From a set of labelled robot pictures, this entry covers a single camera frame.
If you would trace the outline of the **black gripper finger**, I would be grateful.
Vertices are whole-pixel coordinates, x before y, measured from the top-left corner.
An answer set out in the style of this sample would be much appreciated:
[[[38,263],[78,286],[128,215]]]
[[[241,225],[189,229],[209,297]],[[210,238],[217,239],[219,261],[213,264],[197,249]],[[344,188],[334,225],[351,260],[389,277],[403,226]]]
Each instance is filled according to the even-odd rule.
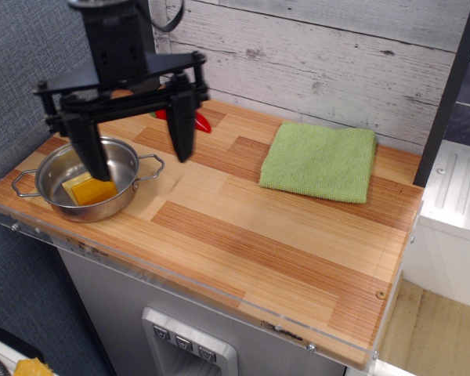
[[[69,115],[63,121],[71,146],[87,171],[95,179],[110,181],[107,154],[101,143],[97,124],[81,115]]]
[[[168,130],[177,158],[186,162],[193,154],[196,103],[191,91],[172,95],[166,108]]]

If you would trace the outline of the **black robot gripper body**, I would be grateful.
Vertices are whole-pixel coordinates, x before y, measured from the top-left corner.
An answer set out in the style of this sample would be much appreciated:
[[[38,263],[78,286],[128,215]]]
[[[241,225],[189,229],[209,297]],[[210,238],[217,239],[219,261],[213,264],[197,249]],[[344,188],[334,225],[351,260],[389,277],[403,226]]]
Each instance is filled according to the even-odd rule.
[[[40,81],[35,90],[52,132],[67,136],[64,118],[81,115],[97,125],[165,110],[172,95],[191,91],[196,112],[208,99],[200,52],[160,54],[153,46],[145,1],[71,1],[80,13],[91,61],[68,74]]]

